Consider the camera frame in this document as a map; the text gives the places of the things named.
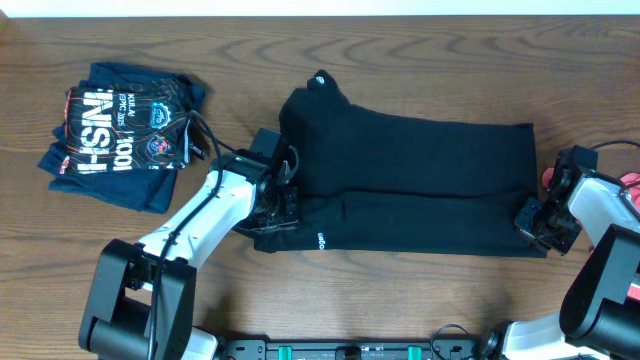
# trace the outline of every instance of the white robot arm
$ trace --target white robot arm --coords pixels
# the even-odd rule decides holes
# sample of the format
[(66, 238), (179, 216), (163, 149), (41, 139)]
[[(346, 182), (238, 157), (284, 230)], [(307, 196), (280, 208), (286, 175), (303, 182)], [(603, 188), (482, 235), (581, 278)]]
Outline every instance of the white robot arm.
[[(202, 188), (163, 226), (135, 245), (109, 243), (96, 268), (80, 346), (104, 359), (210, 360), (216, 338), (191, 327), (196, 274), (236, 226), (244, 233), (267, 233), (297, 225), (296, 189), (288, 186), (296, 167), (289, 166), (289, 150), (280, 134), (260, 129), (249, 150), (214, 162)], [(297, 166), (293, 154), (289, 161)], [(154, 289), (159, 271), (161, 286)], [(158, 293), (154, 321), (153, 306), (128, 298), (127, 289)], [(154, 338), (155, 354), (149, 355)]]
[[(561, 152), (549, 191), (557, 212), (568, 210), (586, 230), (596, 249), (594, 255), (565, 298), (562, 313), (509, 325), (501, 349), (507, 359), (568, 359), (579, 355), (609, 359), (612, 354), (640, 357), (640, 317), (634, 318), (640, 312), (638, 304), (627, 299), (629, 283), (637, 286), (640, 215), (622, 183), (595, 172), (596, 161), (597, 153), (584, 148)], [(544, 223), (553, 216), (554, 220), (563, 217), (547, 214), (546, 219), (534, 221)], [(535, 230), (521, 231), (535, 238)], [(609, 243), (600, 248), (601, 240)], [(576, 299), (580, 291), (585, 291), (583, 298)], [(603, 308), (607, 306), (619, 312), (606, 314)]]

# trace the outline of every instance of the folded black pants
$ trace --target folded black pants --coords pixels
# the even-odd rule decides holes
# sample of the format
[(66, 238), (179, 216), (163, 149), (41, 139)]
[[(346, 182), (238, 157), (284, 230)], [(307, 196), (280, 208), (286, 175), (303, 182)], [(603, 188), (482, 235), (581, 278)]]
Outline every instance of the folded black pants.
[(537, 193), (531, 124), (380, 114), (320, 71), (284, 104), (280, 127), (300, 154), (301, 223), (255, 236), (257, 250), (544, 256), (513, 228)]

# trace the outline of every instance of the black cable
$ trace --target black cable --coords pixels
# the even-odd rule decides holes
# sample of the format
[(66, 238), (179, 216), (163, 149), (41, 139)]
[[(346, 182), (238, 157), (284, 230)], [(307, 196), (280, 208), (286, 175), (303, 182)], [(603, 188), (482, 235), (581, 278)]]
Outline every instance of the black cable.
[[(447, 324), (447, 325), (444, 325), (443, 327), (441, 327), (440, 329), (438, 329), (438, 331), (436, 331), (436, 333), (433, 334), (433, 336), (431, 337), (431, 344), (430, 345), (431, 345), (431, 352), (433, 353), (433, 355), (437, 356), (440, 360), (445, 360), (445, 358), (443, 358), (442, 355), (440, 355), (440, 350), (436, 351), (436, 349), (433, 347), (433, 342), (436, 340), (436, 336), (440, 335), (440, 333), (443, 330), (447, 330), (447, 329), (451, 329), (451, 328), (460, 329), (460, 330), (464, 331), (464, 333), (467, 336), (471, 337), (469, 332), (467, 332), (467, 330), (465, 330), (462, 326), (460, 326), (458, 324)], [(466, 357), (466, 358), (464, 358), (462, 360), (468, 360), (468, 359), (471, 359), (471, 358), (473, 358), (473, 355), (471, 355), (469, 357)]]
[[(203, 132), (203, 133), (205, 133), (205, 134), (207, 133), (206, 129), (204, 129), (204, 128), (203, 128), (202, 126), (200, 126), (198, 123), (194, 123), (194, 125), (198, 128), (198, 130), (202, 131), (202, 132)], [(229, 146), (229, 145), (227, 145), (227, 144), (223, 143), (220, 139), (216, 138), (216, 140), (218, 141), (218, 144), (219, 144), (220, 146), (222, 146), (223, 148), (225, 148), (225, 149), (227, 149), (227, 150), (229, 150), (229, 151), (232, 151), (232, 152), (233, 152), (233, 151), (236, 151), (236, 149), (234, 149), (234, 148), (232, 148), (231, 146)]]
[(198, 112), (196, 112), (195, 110), (191, 110), (189, 111), (188, 115), (192, 119), (200, 122), (201, 124), (196, 126), (200, 127), (201, 125), (201, 129), (204, 130), (204, 132), (206, 133), (206, 135), (209, 136), (209, 138), (211, 138), (211, 142), (213, 143), (213, 148), (216, 151), (216, 157), (217, 157), (216, 160), (218, 161), (218, 179), (216, 181), (216, 185), (213, 187), (213, 190), (209, 193), (209, 195), (207, 195), (207, 197), (200, 204), (198, 204), (198, 206), (196, 206), (196, 208), (193, 209), (189, 213), (189, 215), (187, 215), (171, 233), (169, 233), (169, 238), (167, 239), (167, 242), (165, 242), (164, 246), (162, 247), (162, 251), (160, 252), (160, 257), (158, 257), (158, 262), (156, 264), (156, 273), (153, 279), (153, 291), (151, 293), (151, 310), (149, 314), (149, 316), (151, 317), (151, 320), (149, 322), (149, 347), (147, 349), (147, 360), (154, 360), (154, 357), (156, 356), (155, 343), (156, 343), (156, 331), (157, 331), (156, 323), (158, 321), (158, 296), (159, 296), (158, 294), (160, 293), (160, 284), (161, 284), (160, 281), (162, 279), (161, 275), (164, 269), (164, 261), (166, 260), (167, 253), (169, 252), (169, 249), (171, 248), (171, 245), (174, 243), (175, 239), (178, 237), (178, 235), (180, 235), (180, 230), (182, 230), (189, 223), (189, 221), (191, 221), (191, 219), (193, 219), (193, 217), (198, 212), (200, 212), (200, 210), (202, 210), (202, 208), (205, 205), (207, 205), (209, 201), (211, 201), (211, 199), (216, 197), (216, 195), (218, 194), (218, 191), (220, 190), (220, 185), (222, 185), (222, 170), (223, 170), (222, 160), (221, 160), (222, 153), (220, 152), (220, 146), (218, 146), (218, 143), (220, 141), (216, 139), (216, 137), (213, 135), (213, 132), (211, 131), (211, 128), (209, 128), (207, 123), (204, 121), (202, 116), (198, 114)]
[(631, 141), (631, 140), (611, 140), (611, 141), (605, 141), (605, 142), (597, 144), (597, 145), (593, 145), (589, 149), (595, 150), (595, 149), (599, 149), (601, 147), (605, 147), (605, 146), (609, 146), (609, 145), (615, 145), (615, 144), (627, 144), (627, 145), (637, 146), (637, 147), (640, 148), (640, 143), (636, 142), (636, 141)]

